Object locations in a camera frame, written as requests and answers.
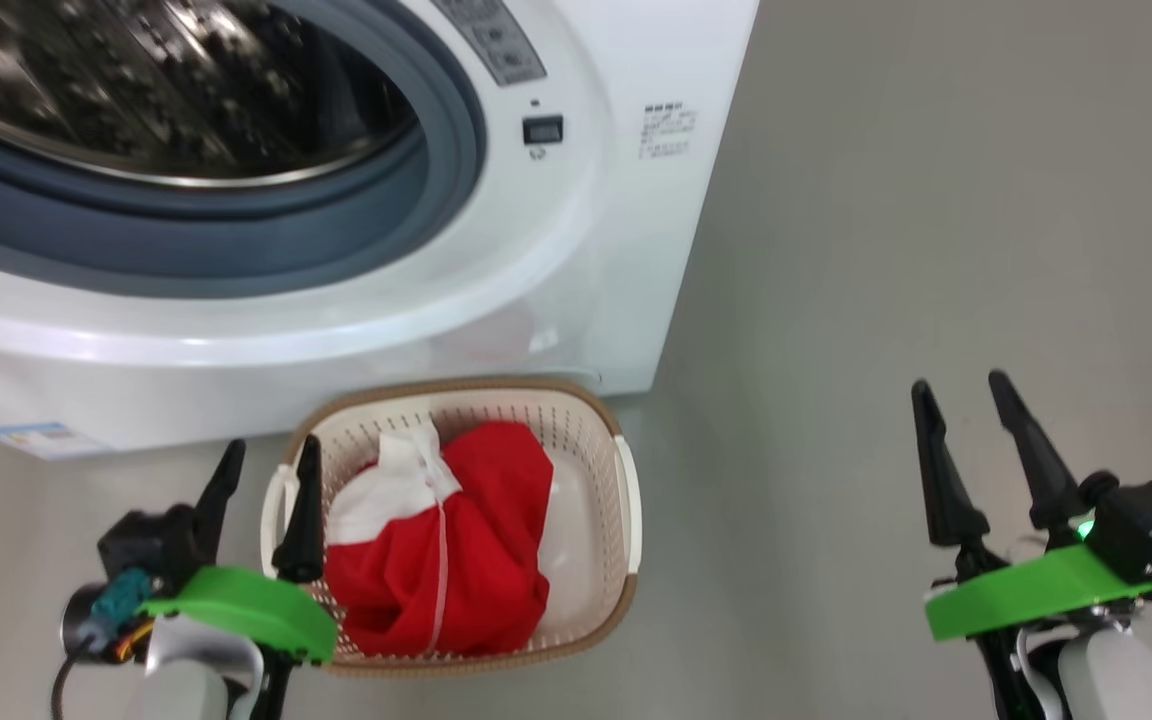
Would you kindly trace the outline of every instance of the front-load washing machine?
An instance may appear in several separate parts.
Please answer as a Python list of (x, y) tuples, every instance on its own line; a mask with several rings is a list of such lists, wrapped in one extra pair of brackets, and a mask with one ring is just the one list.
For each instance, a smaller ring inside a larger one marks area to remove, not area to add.
[(646, 389), (756, 0), (0, 0), (0, 439)]

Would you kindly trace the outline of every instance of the label sticker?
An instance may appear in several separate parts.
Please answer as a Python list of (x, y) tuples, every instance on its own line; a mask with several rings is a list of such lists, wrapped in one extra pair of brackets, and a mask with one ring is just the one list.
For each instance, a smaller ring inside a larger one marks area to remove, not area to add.
[(93, 441), (92, 438), (74, 432), (60, 423), (3, 425), (0, 427), (0, 442), (44, 460), (83, 457), (109, 452), (109, 446)]
[(684, 156), (691, 150), (691, 132), (696, 129), (696, 109), (682, 103), (649, 105), (643, 113), (643, 137), (639, 160)]

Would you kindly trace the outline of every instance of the basket rim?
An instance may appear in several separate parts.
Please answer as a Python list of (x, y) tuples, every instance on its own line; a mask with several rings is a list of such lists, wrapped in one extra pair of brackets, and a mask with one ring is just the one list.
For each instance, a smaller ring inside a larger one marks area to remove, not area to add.
[(574, 396), (585, 402), (585, 406), (590, 406), (590, 409), (594, 410), (599, 418), (602, 419), (602, 424), (607, 425), (607, 430), (612, 433), (612, 437), (621, 437), (622, 434), (621, 423), (616, 419), (616, 415), (612, 412), (611, 407), (607, 407), (593, 392), (581, 387), (576, 382), (561, 381), (561, 379), (556, 378), (475, 378), (460, 379), (460, 381), (412, 382), (404, 384), (404, 386), (356, 392), (353, 395), (339, 397), (320, 407), (314, 414), (308, 416), (300, 424), (300, 427), (296, 427), (291, 432), (291, 445), (288, 446), (287, 452), (283, 454), (283, 464), (290, 465), (291, 462), (296, 461), (296, 455), (301, 452), (301, 446), (305, 445), (305, 438), (314, 432), (314, 429), (319, 427), (324, 420), (328, 419), (332, 415), (340, 414), (342, 410), (416, 395), (440, 395), (440, 393), (473, 389), (539, 389), (562, 392), (564, 395)]
[[(613, 438), (622, 437), (620, 420), (616, 419), (616, 415), (612, 412), (611, 407), (607, 407), (602, 402), (602, 399), (594, 395), (593, 392), (581, 387), (576, 382), (562, 381), (562, 379), (556, 378), (510, 377), (411, 382), (404, 384), (404, 386), (357, 392), (320, 407), (314, 414), (308, 416), (301, 423), (300, 427), (291, 433), (291, 442), (283, 455), (283, 464), (291, 465), (296, 461), (296, 455), (301, 452), (301, 447), (305, 445), (305, 438), (311, 432), (314, 432), (314, 429), (319, 427), (319, 424), (328, 419), (332, 415), (351, 409), (351, 407), (371, 406), (376, 402), (401, 400), (402, 397), (417, 395), (439, 395), (439, 393), (448, 392), (490, 389), (561, 392), (564, 395), (576, 397), (584, 402), (585, 406), (589, 406), (591, 410), (594, 410), (599, 418), (602, 419), (602, 424), (607, 425), (608, 433)], [(467, 659), (444, 661), (419, 659), (418, 657), (416, 659), (403, 659), (401, 664), (384, 659), (384, 657), (372, 657), (372, 659), (362, 661), (342, 662), (333, 660), (332, 664), (324, 665), (323, 668), (329, 674), (349, 676), (349, 679), (448, 679), (449, 676), (488, 673), (490, 670), (508, 670), (513, 669), (513, 667), (538, 665), (562, 659), (562, 657), (578, 655), (581, 652), (589, 651), (596, 644), (604, 642), (613, 630), (616, 630), (621, 621), (626, 619), (628, 611), (630, 611), (630, 605), (634, 602), (634, 597), (637, 592), (637, 584), (639, 584), (639, 575), (637, 573), (628, 573), (626, 575), (626, 584), (621, 588), (620, 600), (616, 601), (616, 607), (613, 607), (611, 615), (602, 621), (602, 624), (599, 624), (593, 632), (585, 635), (585, 637), (558, 644), (554, 647), (545, 647), (544, 650), (530, 652), (520, 651), (510, 655), (467, 657)]]

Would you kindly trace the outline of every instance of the teal connector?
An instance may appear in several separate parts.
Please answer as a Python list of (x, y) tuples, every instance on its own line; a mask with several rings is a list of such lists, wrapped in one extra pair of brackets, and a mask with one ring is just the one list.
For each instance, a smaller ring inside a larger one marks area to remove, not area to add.
[(92, 602), (91, 616), (78, 626), (78, 636), (88, 644), (88, 652), (100, 653), (118, 638), (119, 629), (129, 623), (141, 604), (154, 593), (152, 585), (141, 568), (127, 570), (109, 583)]

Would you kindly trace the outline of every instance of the laundry basket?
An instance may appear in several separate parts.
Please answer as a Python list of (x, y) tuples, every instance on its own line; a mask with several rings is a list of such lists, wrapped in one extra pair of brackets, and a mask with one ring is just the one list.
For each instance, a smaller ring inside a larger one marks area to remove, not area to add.
[[(338, 636), (328, 670), (346, 675), (433, 676), (499, 670), (585, 651), (630, 609), (643, 552), (643, 515), (634, 457), (612, 410), (570, 382), (543, 379), (426, 382), (343, 397), (301, 425), (270, 480), (262, 513), (262, 559), (275, 577), (274, 547), (291, 518), (294, 468), (308, 434), (323, 446), (323, 520), (339, 490), (376, 460), (380, 433), (433, 423), (444, 446), (485, 420), (526, 424), (553, 462), (540, 571), (550, 601), (531, 641), (507, 655), (364, 655)], [(323, 579), (306, 592), (344, 617)]]

